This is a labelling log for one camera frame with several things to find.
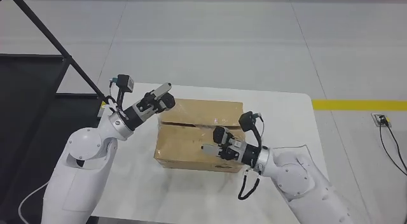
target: electrical socket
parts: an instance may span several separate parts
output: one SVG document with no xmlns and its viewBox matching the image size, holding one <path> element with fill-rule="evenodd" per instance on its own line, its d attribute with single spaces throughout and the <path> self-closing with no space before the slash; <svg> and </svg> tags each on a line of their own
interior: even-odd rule
<svg viewBox="0 0 407 224">
<path fill-rule="evenodd" d="M 386 116 L 382 113 L 372 113 L 371 117 L 373 118 L 373 121 L 375 122 L 376 127 L 380 127 L 380 118 L 379 117 L 381 117 L 382 115 L 386 118 L 387 122 L 389 123 L 389 127 L 391 128 L 392 124 L 390 123 L 390 119 L 388 116 Z"/>
</svg>

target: brown cardboard box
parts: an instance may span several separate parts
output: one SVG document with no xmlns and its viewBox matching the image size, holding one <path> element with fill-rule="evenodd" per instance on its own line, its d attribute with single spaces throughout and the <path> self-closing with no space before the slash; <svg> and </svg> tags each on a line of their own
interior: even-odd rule
<svg viewBox="0 0 407 224">
<path fill-rule="evenodd" d="M 238 172 L 242 165 L 207 155 L 201 146 L 216 145 L 212 133 L 217 125 L 244 140 L 238 124 L 242 113 L 240 102 L 176 99 L 176 106 L 160 115 L 154 158 L 166 168 Z"/>
</svg>

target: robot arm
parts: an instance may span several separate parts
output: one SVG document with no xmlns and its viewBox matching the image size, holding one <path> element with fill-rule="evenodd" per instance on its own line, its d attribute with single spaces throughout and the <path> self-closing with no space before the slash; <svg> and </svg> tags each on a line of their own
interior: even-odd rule
<svg viewBox="0 0 407 224">
<path fill-rule="evenodd" d="M 86 223 L 102 196 L 117 140 L 126 141 L 148 118 L 173 108 L 170 89 L 170 83 L 163 84 L 133 106 L 109 115 L 96 129 L 79 129 L 69 137 L 44 194 L 42 224 Z M 78 164 L 93 159 L 100 162 L 97 168 Z"/>
<path fill-rule="evenodd" d="M 252 130 L 259 142 L 261 137 L 255 123 L 260 116 L 248 112 L 239 120 L 242 130 Z M 253 146 L 239 141 L 224 127 L 216 127 L 213 136 L 217 146 L 205 144 L 203 151 L 249 165 L 259 175 L 271 178 L 301 224 L 353 224 L 335 188 L 308 157 L 289 151 L 275 156 L 272 149 L 260 143 Z"/>
</svg>

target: floor tile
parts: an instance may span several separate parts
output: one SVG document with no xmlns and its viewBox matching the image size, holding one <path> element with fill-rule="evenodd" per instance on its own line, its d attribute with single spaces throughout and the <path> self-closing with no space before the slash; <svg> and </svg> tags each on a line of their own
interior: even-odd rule
<svg viewBox="0 0 407 224">
<path fill-rule="evenodd" d="M 386 114 L 393 123 L 401 152 L 406 153 L 407 113 Z M 406 176 L 385 154 L 379 128 L 375 127 L 370 112 L 334 111 L 333 116 L 373 223 L 404 223 L 407 215 Z M 390 155 L 397 159 L 396 148 L 386 130 L 383 130 L 383 140 Z"/>
<path fill-rule="evenodd" d="M 289 0 L 129 0 L 115 40 L 303 43 Z"/>
<path fill-rule="evenodd" d="M 141 83 L 300 92 L 324 98 L 305 45 L 114 43 L 98 86 L 117 74 Z"/>
<path fill-rule="evenodd" d="M 315 119 L 324 151 L 329 180 L 350 208 L 355 223 L 369 223 L 368 212 L 359 191 L 347 152 L 330 111 L 316 111 Z"/>
<path fill-rule="evenodd" d="M 405 43 L 403 0 L 291 0 L 312 43 Z"/>
<path fill-rule="evenodd" d="M 24 0 L 59 41 L 111 43 L 126 0 Z M 12 0 L 1 1 L 0 40 L 46 43 Z"/>
<path fill-rule="evenodd" d="M 308 46 L 328 99 L 407 99 L 407 44 Z"/>
</svg>

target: yellow floor stripe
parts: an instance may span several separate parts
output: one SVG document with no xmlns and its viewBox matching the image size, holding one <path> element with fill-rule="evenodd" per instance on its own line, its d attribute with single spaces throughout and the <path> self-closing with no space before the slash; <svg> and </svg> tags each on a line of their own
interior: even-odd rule
<svg viewBox="0 0 407 224">
<path fill-rule="evenodd" d="M 314 110 L 407 111 L 407 101 L 314 99 Z"/>
</svg>

